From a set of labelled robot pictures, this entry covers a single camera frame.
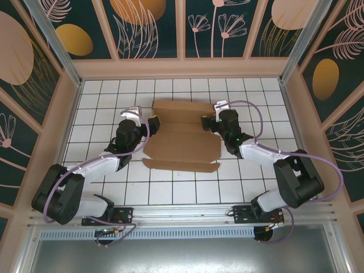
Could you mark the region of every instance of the brown cardboard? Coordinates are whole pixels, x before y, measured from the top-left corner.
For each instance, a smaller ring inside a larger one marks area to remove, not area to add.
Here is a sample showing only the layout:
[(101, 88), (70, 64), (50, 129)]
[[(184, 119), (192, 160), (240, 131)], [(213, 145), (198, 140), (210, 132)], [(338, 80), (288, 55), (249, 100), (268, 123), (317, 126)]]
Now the brown cardboard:
[(212, 104), (181, 101), (153, 102), (153, 114), (160, 119), (160, 129), (144, 147), (151, 159), (143, 159), (150, 169), (214, 172), (220, 163), (221, 138), (201, 126), (203, 115), (214, 114)]

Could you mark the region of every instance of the flattened cardboard box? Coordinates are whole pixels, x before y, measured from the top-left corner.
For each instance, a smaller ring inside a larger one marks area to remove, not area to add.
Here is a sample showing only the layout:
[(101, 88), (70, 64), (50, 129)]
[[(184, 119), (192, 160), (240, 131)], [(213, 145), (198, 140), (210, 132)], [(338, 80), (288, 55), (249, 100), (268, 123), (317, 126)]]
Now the flattened cardboard box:
[(144, 147), (143, 158), (150, 169), (214, 172), (220, 163), (221, 138), (202, 129), (201, 117), (214, 114), (212, 104), (181, 101), (153, 102), (153, 114), (160, 119), (160, 129)]

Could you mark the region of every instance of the white tiled floor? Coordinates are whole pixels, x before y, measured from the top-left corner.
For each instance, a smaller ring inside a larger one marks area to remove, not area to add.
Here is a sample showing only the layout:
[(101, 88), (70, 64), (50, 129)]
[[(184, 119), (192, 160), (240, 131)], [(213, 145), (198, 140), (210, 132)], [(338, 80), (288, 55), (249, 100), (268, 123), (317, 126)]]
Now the white tiled floor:
[[(275, 78), (184, 78), (158, 80), (87, 81), (78, 105), (68, 147), (66, 166), (100, 154), (115, 136), (123, 109), (139, 105), (151, 117), (153, 100), (216, 102), (246, 100), (262, 112), (264, 130), (260, 142), (293, 151), (293, 138), (282, 94)], [(245, 104), (232, 107), (239, 114), (242, 131), (259, 133), (259, 115)], [(116, 205), (215, 204), (250, 202), (277, 187), (274, 171), (230, 155), (221, 142), (220, 168), (213, 173), (148, 169), (140, 151), (119, 172), (98, 179), (89, 191), (113, 200)]]

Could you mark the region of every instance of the robotic arm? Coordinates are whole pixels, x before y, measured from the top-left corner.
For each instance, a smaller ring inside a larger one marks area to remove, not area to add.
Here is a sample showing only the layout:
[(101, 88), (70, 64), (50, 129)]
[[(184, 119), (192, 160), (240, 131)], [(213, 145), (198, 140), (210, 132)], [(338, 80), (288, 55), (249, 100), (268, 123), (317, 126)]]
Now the robotic arm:
[[(214, 105), (216, 115), (201, 118), (204, 130), (218, 132), (229, 153), (274, 169), (277, 178), (277, 189), (251, 201), (251, 211), (256, 219), (277, 208), (298, 208), (324, 190), (324, 183), (309, 158), (277, 154), (259, 146), (252, 136), (241, 132), (238, 113), (226, 103), (217, 102)], [(304, 150), (297, 150), (296, 153), (306, 154)]]
[[(130, 107), (128, 111), (141, 115), (140, 107)], [(113, 138), (108, 147), (96, 161), (85, 166), (78, 166), (59, 185), (53, 195), (47, 210), (47, 216), (64, 225), (74, 217), (101, 217), (106, 222), (112, 222), (114, 217), (114, 203), (104, 196), (94, 195), (87, 191), (88, 185), (99, 177), (109, 173), (117, 172), (125, 167), (131, 160), (131, 155), (108, 156), (111, 154), (124, 154), (135, 150), (142, 140), (147, 136), (147, 125), (142, 124), (140, 118), (132, 113), (122, 113), (125, 117), (119, 123), (116, 137)], [(159, 130), (160, 121), (158, 116), (148, 119), (150, 135)], [(32, 200), (32, 207), (43, 212), (50, 191), (59, 178), (77, 166), (63, 167), (59, 164), (51, 166), (45, 175), (36, 195)]]

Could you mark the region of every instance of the gold circle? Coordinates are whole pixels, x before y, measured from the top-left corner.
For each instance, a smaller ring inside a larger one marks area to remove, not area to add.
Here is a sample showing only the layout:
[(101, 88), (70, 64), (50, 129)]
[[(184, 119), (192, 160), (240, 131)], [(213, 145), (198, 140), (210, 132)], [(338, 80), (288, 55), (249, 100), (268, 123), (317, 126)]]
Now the gold circle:
[(0, 11), (0, 78), (8, 84), (24, 84), (33, 71), (32, 40), (18, 21)]
[(319, 100), (327, 100), (335, 91), (339, 81), (339, 67), (331, 59), (318, 63), (313, 73), (313, 94)]
[[(157, 21), (166, 10), (166, 0), (140, 0), (142, 6), (149, 10)], [(130, 24), (146, 24), (148, 19), (142, 13), (139, 0), (110, 0), (110, 3), (121, 19)]]
[(92, 40), (79, 26), (63, 24), (56, 29), (56, 32), (67, 52), (76, 56), (85, 56), (92, 52)]
[(272, 5), (273, 23), (283, 30), (303, 28), (317, 0), (275, 0)]

